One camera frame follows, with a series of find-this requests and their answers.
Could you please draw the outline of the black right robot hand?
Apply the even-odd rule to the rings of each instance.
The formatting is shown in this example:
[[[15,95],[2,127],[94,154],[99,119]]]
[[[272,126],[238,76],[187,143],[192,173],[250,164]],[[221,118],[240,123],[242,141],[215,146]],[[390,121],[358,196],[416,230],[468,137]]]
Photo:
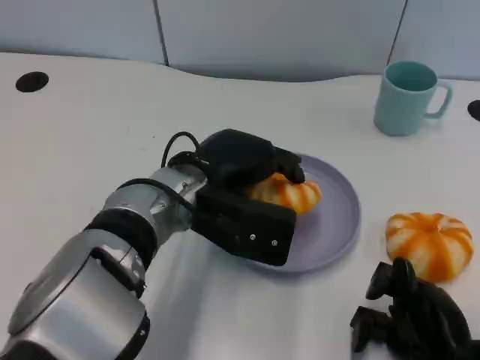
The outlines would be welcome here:
[[[365,297],[382,296],[393,300],[387,313],[360,306],[350,321],[354,353],[374,341],[397,359],[479,358],[479,341],[456,302],[443,288],[417,277],[408,259],[378,264]]]

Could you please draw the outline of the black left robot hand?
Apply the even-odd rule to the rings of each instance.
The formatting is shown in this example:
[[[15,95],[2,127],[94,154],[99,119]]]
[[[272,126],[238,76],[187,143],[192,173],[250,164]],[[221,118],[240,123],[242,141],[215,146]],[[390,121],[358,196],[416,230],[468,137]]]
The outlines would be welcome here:
[[[219,188],[246,188],[275,173],[294,184],[305,181],[302,159],[261,137],[226,129],[212,134],[195,151],[208,182]]]

